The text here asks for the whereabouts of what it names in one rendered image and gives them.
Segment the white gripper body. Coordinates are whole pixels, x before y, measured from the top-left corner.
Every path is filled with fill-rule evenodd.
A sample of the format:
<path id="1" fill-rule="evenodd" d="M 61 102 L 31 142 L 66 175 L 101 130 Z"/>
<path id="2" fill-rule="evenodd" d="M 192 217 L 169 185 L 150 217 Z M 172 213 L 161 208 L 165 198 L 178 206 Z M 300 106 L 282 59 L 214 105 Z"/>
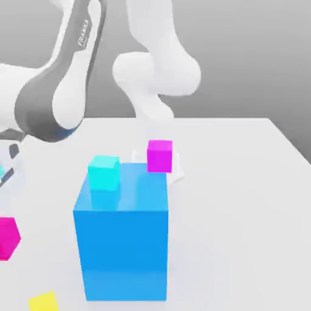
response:
<path id="1" fill-rule="evenodd" d="M 16 194 L 24 185 L 24 164 L 22 160 L 13 162 L 13 166 L 0 180 L 0 194 Z"/>

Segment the small pink cube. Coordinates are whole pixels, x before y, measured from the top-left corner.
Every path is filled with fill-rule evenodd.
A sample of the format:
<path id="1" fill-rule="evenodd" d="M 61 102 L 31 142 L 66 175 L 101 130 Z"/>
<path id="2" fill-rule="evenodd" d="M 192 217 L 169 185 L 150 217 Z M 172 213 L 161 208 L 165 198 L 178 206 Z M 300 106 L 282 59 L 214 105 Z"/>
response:
<path id="1" fill-rule="evenodd" d="M 8 261 L 21 241 L 14 217 L 0 217 L 0 261 Z"/>

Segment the small yellow cube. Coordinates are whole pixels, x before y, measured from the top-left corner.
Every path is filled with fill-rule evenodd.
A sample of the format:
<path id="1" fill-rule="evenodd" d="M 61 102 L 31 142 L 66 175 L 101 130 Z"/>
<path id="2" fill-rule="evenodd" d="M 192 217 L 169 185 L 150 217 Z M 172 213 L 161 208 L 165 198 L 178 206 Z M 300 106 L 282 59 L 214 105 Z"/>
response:
<path id="1" fill-rule="evenodd" d="M 28 302 L 30 311 L 59 311 L 54 291 L 30 298 Z"/>

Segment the small magenta cube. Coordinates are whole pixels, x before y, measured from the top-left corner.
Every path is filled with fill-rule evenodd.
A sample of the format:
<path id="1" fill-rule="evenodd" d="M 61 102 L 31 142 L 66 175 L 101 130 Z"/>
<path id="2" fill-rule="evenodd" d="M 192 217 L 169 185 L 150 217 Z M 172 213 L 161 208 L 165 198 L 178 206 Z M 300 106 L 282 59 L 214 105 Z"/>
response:
<path id="1" fill-rule="evenodd" d="M 171 173 L 173 142 L 171 140 L 150 140 L 147 147 L 147 169 L 151 173 Z"/>

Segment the large blue box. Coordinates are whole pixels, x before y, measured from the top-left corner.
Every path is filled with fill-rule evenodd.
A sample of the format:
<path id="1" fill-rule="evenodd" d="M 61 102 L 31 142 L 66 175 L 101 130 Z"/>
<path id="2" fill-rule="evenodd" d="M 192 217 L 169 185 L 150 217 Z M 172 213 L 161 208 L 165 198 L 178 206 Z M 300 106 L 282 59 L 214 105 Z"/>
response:
<path id="1" fill-rule="evenodd" d="M 73 219 L 87 301 L 164 301 L 168 268 L 166 174 L 122 163 L 115 191 L 85 178 Z"/>

